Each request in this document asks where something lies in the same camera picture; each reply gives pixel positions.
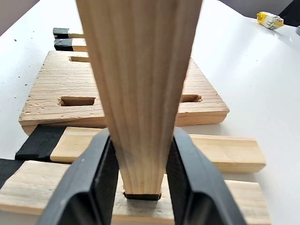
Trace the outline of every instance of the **wooden leg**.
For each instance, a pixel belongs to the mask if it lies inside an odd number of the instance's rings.
[[[127,194],[160,193],[201,3],[77,0]]]

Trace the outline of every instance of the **rectangular slot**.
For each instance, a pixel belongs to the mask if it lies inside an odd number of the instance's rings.
[[[94,105],[95,97],[62,96],[60,97],[59,102],[60,102],[60,106]]]
[[[181,95],[180,102],[201,102],[200,95]]]
[[[71,56],[70,57],[71,62],[90,62],[89,57],[81,57],[81,56]]]

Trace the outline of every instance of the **black painted wood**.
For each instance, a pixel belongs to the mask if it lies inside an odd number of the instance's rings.
[[[71,51],[73,52],[72,39],[55,39],[54,48],[57,51]]]
[[[51,162],[50,155],[65,129],[66,127],[38,125],[20,150],[17,151],[15,159]]]
[[[53,28],[53,35],[55,39],[69,38],[69,28]]]
[[[22,166],[23,162],[23,160],[0,158],[0,188]]]

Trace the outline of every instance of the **wooden block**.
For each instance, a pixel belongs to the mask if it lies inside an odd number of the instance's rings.
[[[25,161],[0,189],[0,210],[40,215],[69,165]],[[258,183],[226,180],[247,224],[270,225],[270,217]],[[166,175],[157,202],[129,200],[123,195],[119,175],[112,224],[174,224]]]
[[[50,155],[54,162],[72,163],[101,129],[67,127]],[[266,165],[254,138],[190,135],[193,143],[223,173],[255,173]]]
[[[81,61],[71,61],[71,57]],[[20,115],[19,122],[24,129],[38,124],[106,127],[102,104],[87,57],[86,52],[48,53]],[[180,103],[176,126],[220,123],[229,112],[222,98],[193,60],[188,67],[182,94],[198,95],[202,99],[200,102]],[[91,97],[95,100],[93,105],[65,107],[61,106],[61,97]]]
[[[53,28],[53,36],[55,39],[84,37],[82,29],[74,28]]]
[[[54,48],[57,51],[87,52],[84,38],[55,39]]]

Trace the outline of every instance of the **white surface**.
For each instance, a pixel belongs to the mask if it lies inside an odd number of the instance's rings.
[[[47,52],[54,50],[53,27],[80,27],[73,0],[41,0],[0,37],[1,158],[13,158],[27,138],[18,117]],[[206,0],[192,53],[231,111],[221,124],[185,130],[257,139],[267,166],[255,178],[274,225],[299,224],[300,37],[294,32],[288,26],[268,30],[221,2]],[[0,224],[36,219],[0,212]]]

